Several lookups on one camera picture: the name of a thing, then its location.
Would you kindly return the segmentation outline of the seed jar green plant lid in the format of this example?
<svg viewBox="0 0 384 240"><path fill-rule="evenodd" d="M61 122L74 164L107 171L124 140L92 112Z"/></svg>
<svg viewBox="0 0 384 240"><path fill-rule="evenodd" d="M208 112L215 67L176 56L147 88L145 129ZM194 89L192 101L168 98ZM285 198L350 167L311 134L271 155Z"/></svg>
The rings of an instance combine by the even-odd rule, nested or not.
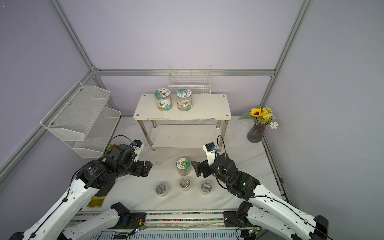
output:
<svg viewBox="0 0 384 240"><path fill-rule="evenodd" d="M166 88L154 92L157 108L160 111L169 111L172 108L171 92Z"/></svg>

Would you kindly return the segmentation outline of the small red flower pot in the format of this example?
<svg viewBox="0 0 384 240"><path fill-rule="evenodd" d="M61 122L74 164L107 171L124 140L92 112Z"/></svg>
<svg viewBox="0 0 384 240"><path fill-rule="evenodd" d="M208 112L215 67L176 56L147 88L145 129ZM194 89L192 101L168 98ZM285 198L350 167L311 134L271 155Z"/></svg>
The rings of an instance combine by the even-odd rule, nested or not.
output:
<svg viewBox="0 0 384 240"><path fill-rule="evenodd" d="M115 147L116 145L115 144L109 144L108 146L107 146L107 149L106 149L106 154L110 154L111 152L112 152L112 150L114 149L114 147Z"/></svg>

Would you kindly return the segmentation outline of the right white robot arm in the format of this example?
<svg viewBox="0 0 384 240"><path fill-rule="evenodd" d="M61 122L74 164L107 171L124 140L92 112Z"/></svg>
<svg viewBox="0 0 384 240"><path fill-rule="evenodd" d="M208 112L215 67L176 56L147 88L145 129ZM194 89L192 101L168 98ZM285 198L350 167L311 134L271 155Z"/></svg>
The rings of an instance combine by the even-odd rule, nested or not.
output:
<svg viewBox="0 0 384 240"><path fill-rule="evenodd" d="M238 208L238 220L266 229L286 240L328 240L329 221L312 216L282 200L253 176L238 170L227 154L212 160L192 161L198 177L215 177L227 191L243 202Z"/></svg>

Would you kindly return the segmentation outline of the seed jar sunflower lid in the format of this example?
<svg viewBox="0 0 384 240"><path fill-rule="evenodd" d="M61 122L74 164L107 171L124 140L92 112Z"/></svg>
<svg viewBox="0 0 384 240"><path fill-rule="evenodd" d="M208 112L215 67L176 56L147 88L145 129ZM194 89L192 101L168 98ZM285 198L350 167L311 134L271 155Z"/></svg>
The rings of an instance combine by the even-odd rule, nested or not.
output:
<svg viewBox="0 0 384 240"><path fill-rule="evenodd" d="M191 162L188 158L180 158L176 162L177 171L180 176L187 176L191 171Z"/></svg>

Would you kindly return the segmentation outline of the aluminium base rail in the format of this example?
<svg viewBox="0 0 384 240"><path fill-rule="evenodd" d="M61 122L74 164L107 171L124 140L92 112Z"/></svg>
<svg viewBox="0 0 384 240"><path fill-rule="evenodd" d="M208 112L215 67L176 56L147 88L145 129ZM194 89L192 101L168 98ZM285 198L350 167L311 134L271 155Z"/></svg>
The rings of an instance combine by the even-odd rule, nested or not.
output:
<svg viewBox="0 0 384 240"><path fill-rule="evenodd" d="M112 216L79 213L65 228L62 239L68 240L282 240L291 229L282 224L278 233L260 225L242 224L231 210L206 211L133 211L126 227L96 227L85 232L81 227L94 217L112 222Z"/></svg>

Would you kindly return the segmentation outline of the sunflower bouquet in dark vase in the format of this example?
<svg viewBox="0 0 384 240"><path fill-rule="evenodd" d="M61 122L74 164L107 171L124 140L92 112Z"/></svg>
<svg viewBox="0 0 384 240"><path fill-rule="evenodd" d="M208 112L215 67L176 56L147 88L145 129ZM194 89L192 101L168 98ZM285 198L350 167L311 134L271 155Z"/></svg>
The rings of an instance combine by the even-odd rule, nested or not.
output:
<svg viewBox="0 0 384 240"><path fill-rule="evenodd" d="M242 114L239 117L239 120L252 120L254 122L254 125L247 133L247 138L252 143L259 143L262 141L267 127L276 130L279 126L279 123L275 121L273 111L268 107L261 108L260 106L257 106Z"/></svg>

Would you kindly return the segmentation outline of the white mesh wall rack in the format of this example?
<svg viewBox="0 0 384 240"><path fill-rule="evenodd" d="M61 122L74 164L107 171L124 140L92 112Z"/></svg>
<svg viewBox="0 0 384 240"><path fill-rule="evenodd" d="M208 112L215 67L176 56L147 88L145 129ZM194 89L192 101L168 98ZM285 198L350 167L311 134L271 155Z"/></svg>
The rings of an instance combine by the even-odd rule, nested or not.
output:
<svg viewBox="0 0 384 240"><path fill-rule="evenodd" d="M83 159L97 159L121 118L109 100L110 91L76 82L40 123Z"/></svg>

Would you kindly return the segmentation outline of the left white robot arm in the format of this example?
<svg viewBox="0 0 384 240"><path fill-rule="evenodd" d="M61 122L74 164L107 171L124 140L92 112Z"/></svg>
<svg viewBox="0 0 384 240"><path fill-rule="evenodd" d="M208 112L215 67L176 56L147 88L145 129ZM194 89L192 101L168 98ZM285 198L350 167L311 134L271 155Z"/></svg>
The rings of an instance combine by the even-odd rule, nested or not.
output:
<svg viewBox="0 0 384 240"><path fill-rule="evenodd" d="M144 145L135 140L131 145L116 145L109 154L92 160L72 177L68 190L41 217L24 232L14 233L12 240L86 240L104 230L125 228L134 222L130 210L122 203L111 207L85 222L68 227L78 211L98 193L107 193L117 178L126 175L147 177L152 163L140 161Z"/></svg>

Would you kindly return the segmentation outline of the small clear jar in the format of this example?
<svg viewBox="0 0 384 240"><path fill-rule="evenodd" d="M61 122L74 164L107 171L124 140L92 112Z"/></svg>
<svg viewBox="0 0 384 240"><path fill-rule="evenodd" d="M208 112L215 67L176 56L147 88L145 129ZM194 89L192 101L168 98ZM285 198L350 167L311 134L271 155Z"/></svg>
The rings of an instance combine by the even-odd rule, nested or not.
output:
<svg viewBox="0 0 384 240"><path fill-rule="evenodd" d="M204 181L201 184L201 192L203 195L207 196L212 192L213 185L209 181Z"/></svg>
<svg viewBox="0 0 384 240"><path fill-rule="evenodd" d="M165 197L168 194L168 185L164 182L158 183L155 192L160 197Z"/></svg>
<svg viewBox="0 0 384 240"><path fill-rule="evenodd" d="M190 186L191 186L191 180L189 178L181 178L180 181L179 181L179 186L180 188L186 192L190 189Z"/></svg>

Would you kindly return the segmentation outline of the seed jar purple flower lid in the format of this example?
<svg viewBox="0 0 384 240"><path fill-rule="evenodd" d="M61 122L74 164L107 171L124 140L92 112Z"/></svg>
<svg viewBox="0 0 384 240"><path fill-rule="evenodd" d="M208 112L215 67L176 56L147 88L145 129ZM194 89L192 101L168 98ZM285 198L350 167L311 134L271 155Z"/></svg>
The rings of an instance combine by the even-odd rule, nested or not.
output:
<svg viewBox="0 0 384 240"><path fill-rule="evenodd" d="M192 109L192 91L190 89L179 89L176 91L177 107L180 111L189 111Z"/></svg>

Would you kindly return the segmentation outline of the black rubber glove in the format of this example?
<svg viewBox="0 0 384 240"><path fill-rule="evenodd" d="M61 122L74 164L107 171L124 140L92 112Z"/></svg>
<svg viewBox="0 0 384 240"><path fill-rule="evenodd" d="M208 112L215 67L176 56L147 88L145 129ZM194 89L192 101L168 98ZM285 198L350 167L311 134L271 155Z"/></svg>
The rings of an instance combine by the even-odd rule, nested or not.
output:
<svg viewBox="0 0 384 240"><path fill-rule="evenodd" d="M101 208L107 194L113 188L115 182L116 180L113 180L111 183L106 184L94 196L92 196L87 208Z"/></svg>

